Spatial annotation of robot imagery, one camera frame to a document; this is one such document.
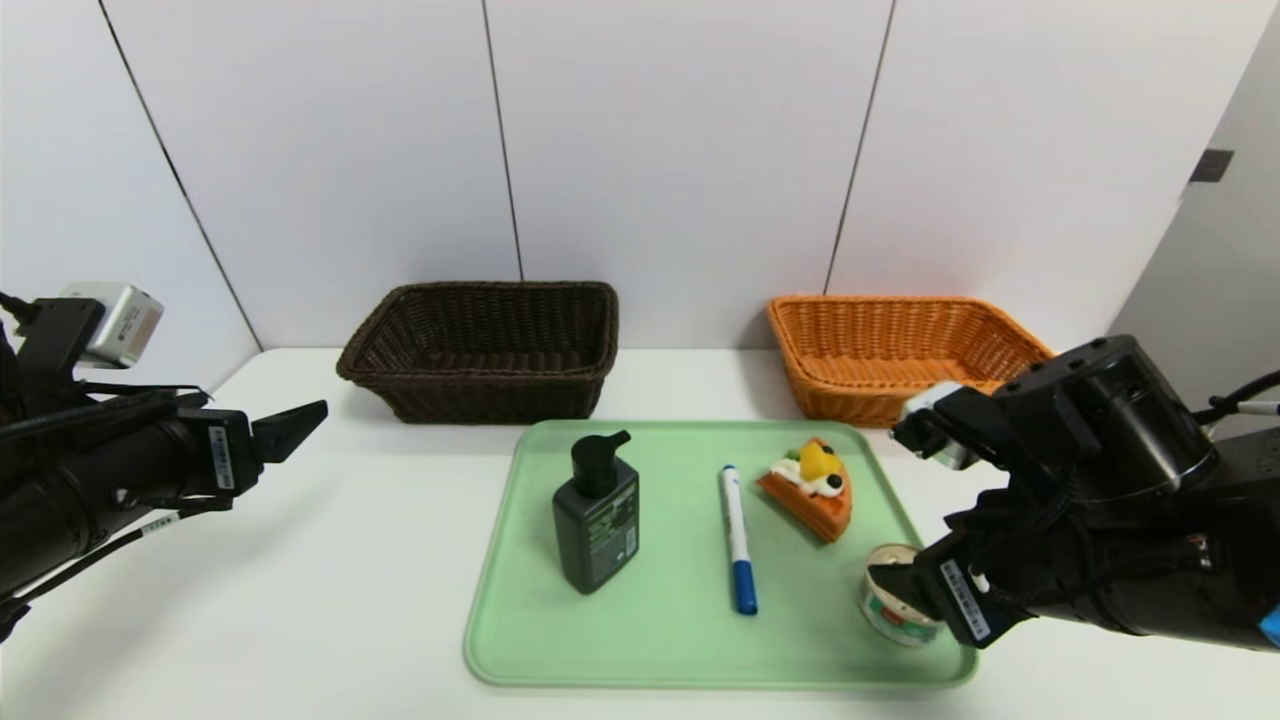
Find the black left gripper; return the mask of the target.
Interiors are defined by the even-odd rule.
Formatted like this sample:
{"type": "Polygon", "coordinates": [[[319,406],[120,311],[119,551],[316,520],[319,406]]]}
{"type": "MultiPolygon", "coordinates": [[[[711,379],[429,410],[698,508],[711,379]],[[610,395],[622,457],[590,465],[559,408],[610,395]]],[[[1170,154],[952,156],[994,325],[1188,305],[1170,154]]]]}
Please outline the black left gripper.
{"type": "Polygon", "coordinates": [[[84,456],[83,498],[97,523],[118,527],[148,510],[228,510],[262,464],[287,461],[328,414],[325,400],[251,423],[241,411],[180,409],[84,456]]]}

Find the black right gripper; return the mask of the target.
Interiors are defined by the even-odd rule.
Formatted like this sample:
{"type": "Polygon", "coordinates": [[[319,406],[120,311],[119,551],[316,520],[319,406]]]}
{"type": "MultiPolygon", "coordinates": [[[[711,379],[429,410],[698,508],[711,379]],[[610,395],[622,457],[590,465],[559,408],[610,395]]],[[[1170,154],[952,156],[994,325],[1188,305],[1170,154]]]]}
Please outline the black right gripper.
{"type": "Polygon", "coordinates": [[[945,623],[964,646],[986,650],[1036,615],[983,591],[969,561],[977,556],[972,533],[954,529],[910,562],[868,566],[873,593],[900,618],[945,623]]]}

